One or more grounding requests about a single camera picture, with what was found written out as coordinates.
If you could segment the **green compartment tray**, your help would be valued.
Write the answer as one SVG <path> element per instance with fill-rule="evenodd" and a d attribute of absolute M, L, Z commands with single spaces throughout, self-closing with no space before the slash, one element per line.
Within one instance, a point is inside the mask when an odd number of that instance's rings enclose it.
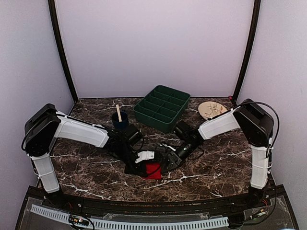
<path fill-rule="evenodd" d="M 138 122 L 169 133 L 189 104 L 190 94 L 158 85 L 133 108 Z"/>

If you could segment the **red santa sock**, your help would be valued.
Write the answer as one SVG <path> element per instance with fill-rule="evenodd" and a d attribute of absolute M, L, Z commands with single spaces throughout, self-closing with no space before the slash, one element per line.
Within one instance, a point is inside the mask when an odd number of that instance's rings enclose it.
<path fill-rule="evenodd" d="M 153 162 L 153 163 L 145 163 L 145 172 L 148 175 L 144 177 L 144 179 L 151 179 L 151 180 L 161 180 L 161 163 Z"/>

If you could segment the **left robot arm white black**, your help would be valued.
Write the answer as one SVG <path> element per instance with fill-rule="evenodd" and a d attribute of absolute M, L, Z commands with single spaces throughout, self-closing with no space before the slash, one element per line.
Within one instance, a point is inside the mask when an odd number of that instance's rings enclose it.
<path fill-rule="evenodd" d="M 123 130 L 92 124 L 58 111 L 51 103 L 43 106 L 24 126 L 22 150 L 30 157 L 36 174 L 41 180 L 49 201 L 57 209 L 63 209 L 68 199 L 60 192 L 54 166 L 50 157 L 57 139 L 85 143 L 110 152 L 116 159 L 124 162 L 135 175 L 146 177 L 141 162 L 152 160 L 154 152 L 134 149 L 133 145 L 143 140 L 134 125 Z"/>

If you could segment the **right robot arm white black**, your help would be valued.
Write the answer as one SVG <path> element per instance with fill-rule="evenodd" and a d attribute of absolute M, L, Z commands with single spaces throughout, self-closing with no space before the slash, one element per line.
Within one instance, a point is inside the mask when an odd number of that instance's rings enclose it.
<path fill-rule="evenodd" d="M 208 118 L 196 128 L 185 121 L 179 121 L 173 132 L 183 143 L 166 155 L 161 164 L 161 172 L 166 173 L 180 167 L 204 141 L 241 129 L 252 150 L 250 186 L 256 188 L 245 196 L 245 204 L 249 208 L 255 208 L 263 201 L 263 193 L 259 189 L 266 186 L 271 152 L 277 137 L 273 134 L 274 119 L 261 107 L 262 105 L 261 102 L 246 99 L 235 108 Z"/>

